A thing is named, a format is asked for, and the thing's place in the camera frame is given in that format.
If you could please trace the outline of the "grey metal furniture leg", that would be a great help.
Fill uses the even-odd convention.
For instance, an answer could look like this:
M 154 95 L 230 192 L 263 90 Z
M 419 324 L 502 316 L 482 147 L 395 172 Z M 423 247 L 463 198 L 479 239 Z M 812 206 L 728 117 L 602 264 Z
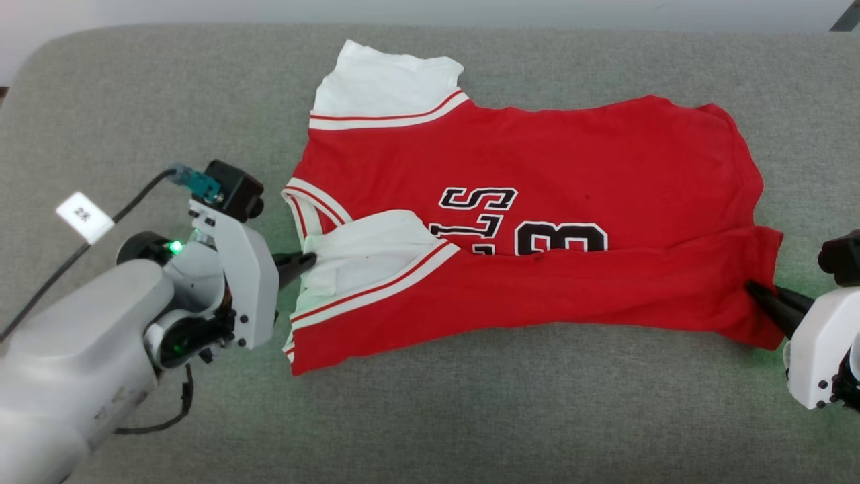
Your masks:
M 852 3 L 830 28 L 831 32 L 853 32 L 860 28 L 860 0 Z

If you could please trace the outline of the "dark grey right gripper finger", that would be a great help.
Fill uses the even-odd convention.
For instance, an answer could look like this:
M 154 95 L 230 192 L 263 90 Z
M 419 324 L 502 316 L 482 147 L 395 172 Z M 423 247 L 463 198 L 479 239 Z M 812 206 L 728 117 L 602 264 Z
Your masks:
M 792 307 L 793 310 L 803 313 L 804 315 L 809 309 L 811 309 L 811 306 L 813 306 L 815 301 L 814 298 L 811 298 L 808 295 L 804 295 L 793 291 L 793 289 L 784 287 L 777 287 L 777 295 L 783 305 Z
M 766 313 L 772 322 L 784 334 L 787 340 L 792 340 L 793 335 L 800 326 L 804 314 L 792 307 L 783 305 L 778 299 L 777 287 L 770 289 L 755 281 L 746 282 L 747 294 L 756 301 L 758 306 Z

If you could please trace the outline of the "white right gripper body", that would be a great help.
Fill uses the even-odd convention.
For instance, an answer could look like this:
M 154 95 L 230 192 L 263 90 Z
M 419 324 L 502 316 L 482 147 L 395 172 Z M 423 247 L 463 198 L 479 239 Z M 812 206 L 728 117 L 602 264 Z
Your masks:
M 787 343 L 787 389 L 810 410 L 860 411 L 860 287 L 813 302 Z

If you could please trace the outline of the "red and white jersey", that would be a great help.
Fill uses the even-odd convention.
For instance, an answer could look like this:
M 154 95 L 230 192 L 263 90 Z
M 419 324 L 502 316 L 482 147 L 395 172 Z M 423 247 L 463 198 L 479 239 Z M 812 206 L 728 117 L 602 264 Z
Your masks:
M 746 293 L 783 235 L 715 104 L 482 107 L 448 57 L 348 40 L 320 82 L 282 190 L 316 256 L 283 352 L 293 376 L 488 328 L 546 323 L 715 333 L 776 350 Z

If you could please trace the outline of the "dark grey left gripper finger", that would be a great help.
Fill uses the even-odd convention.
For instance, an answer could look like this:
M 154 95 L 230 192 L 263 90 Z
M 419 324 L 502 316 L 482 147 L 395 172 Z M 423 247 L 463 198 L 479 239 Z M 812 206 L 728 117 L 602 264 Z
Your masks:
M 289 252 L 276 253 L 271 255 L 279 276 L 279 286 L 283 289 L 298 280 L 305 273 L 309 272 L 317 261 L 317 254 L 314 252 Z

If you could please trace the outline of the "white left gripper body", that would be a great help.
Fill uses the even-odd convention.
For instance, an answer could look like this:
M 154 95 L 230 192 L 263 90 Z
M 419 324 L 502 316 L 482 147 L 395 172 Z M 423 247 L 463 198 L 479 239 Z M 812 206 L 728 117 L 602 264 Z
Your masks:
M 273 337 L 280 277 L 262 235 L 211 206 L 190 201 L 193 226 L 212 239 L 236 311 L 234 337 L 254 350 Z

